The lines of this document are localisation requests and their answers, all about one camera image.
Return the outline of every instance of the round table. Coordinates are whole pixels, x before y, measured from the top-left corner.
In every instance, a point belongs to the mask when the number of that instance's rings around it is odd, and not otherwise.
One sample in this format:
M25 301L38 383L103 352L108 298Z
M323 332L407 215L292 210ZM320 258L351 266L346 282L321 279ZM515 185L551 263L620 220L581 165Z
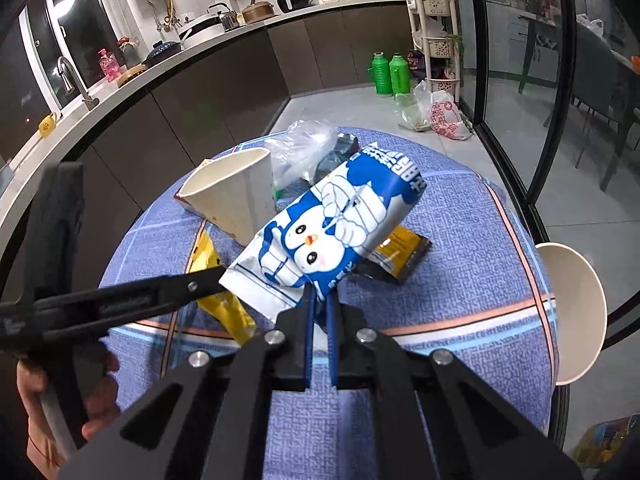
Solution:
M406 349L430 353L449 348L545 431L558 369L555 305L542 261L506 206L504 192L410 140L359 128L340 130L356 135L361 146L377 141L380 148L403 152L418 164L426 190L402 224L433 241L405 284L349 275L338 284L340 300L359 306L369 326L396 336ZM185 272L201 229L209 231L223 264L238 256L242 247L235 240L173 199L186 178L135 222L100 286ZM287 188L278 208L303 191L301 182ZM248 313L260 330L273 327L255 310ZM116 379L123 409L191 352L206 349L218 355L238 348L195 303L173 315L114 328L105 342L120 359ZM332 389L326 354L315 352L311 390L273 395L264 478L364 478L376 467L368 393Z

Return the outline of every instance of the white paper cup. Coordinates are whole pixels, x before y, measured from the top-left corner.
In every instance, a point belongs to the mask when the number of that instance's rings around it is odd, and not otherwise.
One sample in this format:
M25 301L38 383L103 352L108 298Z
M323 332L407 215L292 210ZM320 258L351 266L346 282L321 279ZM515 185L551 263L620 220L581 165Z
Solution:
M573 383L600 354L607 329L607 300L598 275L580 253L554 242L536 248L556 296L560 355L556 384Z
M194 171L180 198L243 246L276 216L271 153L229 153Z

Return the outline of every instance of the green thermos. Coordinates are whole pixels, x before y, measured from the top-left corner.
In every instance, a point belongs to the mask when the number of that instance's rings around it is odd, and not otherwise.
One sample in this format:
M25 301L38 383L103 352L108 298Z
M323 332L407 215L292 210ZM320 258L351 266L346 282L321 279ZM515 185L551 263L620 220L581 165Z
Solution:
M409 65L400 54L394 54L391 63L389 63L389 71L391 72L391 86L394 95L411 92Z
M373 55L369 77L376 85L376 93L380 95L392 95L391 73L389 72L389 62L382 52Z

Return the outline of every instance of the pink bottle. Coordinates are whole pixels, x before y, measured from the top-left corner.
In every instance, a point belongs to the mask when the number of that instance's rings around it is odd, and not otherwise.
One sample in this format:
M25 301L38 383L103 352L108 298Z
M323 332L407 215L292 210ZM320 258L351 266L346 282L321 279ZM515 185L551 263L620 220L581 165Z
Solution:
M98 54L100 54L100 68L107 77L107 81L111 82L119 78L122 75L120 71L120 65L113 52L107 52L104 48Z

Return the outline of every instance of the yellow cup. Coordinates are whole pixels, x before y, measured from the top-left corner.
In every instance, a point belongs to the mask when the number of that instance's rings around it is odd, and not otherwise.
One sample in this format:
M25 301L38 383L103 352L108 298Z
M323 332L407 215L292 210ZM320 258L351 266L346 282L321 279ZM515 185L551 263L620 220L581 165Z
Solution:
M56 129L56 122L59 120L57 113L52 112L46 116L38 125L40 135L44 138L47 137L53 130Z

